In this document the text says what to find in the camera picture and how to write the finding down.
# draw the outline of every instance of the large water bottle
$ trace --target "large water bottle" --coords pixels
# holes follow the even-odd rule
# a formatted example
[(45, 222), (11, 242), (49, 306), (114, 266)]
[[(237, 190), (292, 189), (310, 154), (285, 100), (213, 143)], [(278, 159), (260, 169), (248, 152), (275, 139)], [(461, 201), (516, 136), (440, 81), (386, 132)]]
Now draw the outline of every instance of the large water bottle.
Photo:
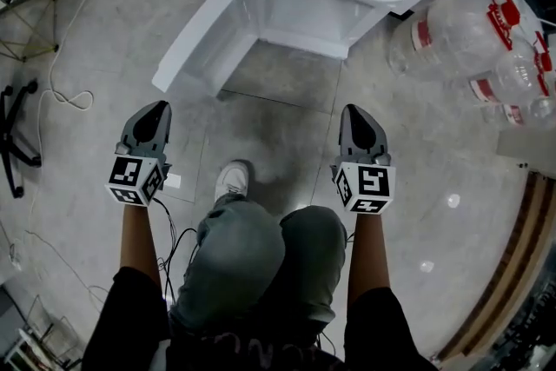
[(528, 105), (494, 105), (481, 109), (487, 123), (498, 129), (528, 127), (549, 130), (556, 128), (556, 100), (553, 96), (535, 99)]
[(512, 49), (519, 22), (513, 0), (435, 0), (394, 31), (388, 61), (424, 81), (478, 75)]
[(540, 33), (535, 47), (520, 37), (513, 39), (511, 51), (503, 54), (492, 71), (449, 83), (458, 106), (485, 106), (493, 103), (527, 105), (548, 96), (544, 73), (553, 69), (548, 48)]

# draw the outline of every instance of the person's left arm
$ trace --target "person's left arm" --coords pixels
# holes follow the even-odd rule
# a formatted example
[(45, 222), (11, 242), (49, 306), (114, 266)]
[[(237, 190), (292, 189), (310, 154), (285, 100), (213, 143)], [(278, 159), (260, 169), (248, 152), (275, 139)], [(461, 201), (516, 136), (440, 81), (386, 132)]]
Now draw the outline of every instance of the person's left arm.
[(83, 371), (147, 370), (169, 337), (156, 252), (146, 208), (123, 211), (120, 270), (83, 355)]

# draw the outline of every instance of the bottle label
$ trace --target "bottle label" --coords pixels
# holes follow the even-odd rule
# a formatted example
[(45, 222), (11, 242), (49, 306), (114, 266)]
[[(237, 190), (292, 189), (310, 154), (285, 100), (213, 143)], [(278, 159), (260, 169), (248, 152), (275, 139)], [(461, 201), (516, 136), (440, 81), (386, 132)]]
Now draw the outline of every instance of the bottle label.
[(488, 79), (469, 81), (469, 86), (471, 87), (473, 93), (477, 96), (477, 99), (479, 99), (482, 103), (500, 103), (498, 98), (494, 95)]
[(513, 125), (524, 125), (523, 115), (521, 115), (521, 110), (517, 105), (505, 105), (504, 113), (506, 119)]
[(411, 40), (416, 51), (431, 46), (433, 40), (428, 32), (427, 16), (411, 25)]

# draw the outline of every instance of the chair wheel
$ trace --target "chair wheel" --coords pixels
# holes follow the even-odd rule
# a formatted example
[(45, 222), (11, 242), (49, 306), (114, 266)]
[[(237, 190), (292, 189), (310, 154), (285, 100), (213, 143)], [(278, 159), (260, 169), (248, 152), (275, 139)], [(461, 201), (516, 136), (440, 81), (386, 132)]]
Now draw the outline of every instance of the chair wheel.
[(36, 83), (36, 81), (31, 81), (30, 83), (27, 84), (27, 92), (30, 95), (36, 93), (37, 90), (38, 90), (38, 83)]

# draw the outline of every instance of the black t-shirt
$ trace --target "black t-shirt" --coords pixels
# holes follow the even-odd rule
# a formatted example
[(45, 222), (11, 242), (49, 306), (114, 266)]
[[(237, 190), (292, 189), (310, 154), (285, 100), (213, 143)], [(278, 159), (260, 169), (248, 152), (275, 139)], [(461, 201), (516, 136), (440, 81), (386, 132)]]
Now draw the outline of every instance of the black t-shirt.
[[(83, 356), (83, 371), (149, 370), (159, 342), (169, 338), (166, 302), (142, 272), (121, 268)], [(342, 370), (436, 368), (419, 355), (398, 300), (389, 288), (372, 289), (347, 311), (346, 361), (316, 346), (262, 341), (233, 332), (171, 339), (166, 369)]]

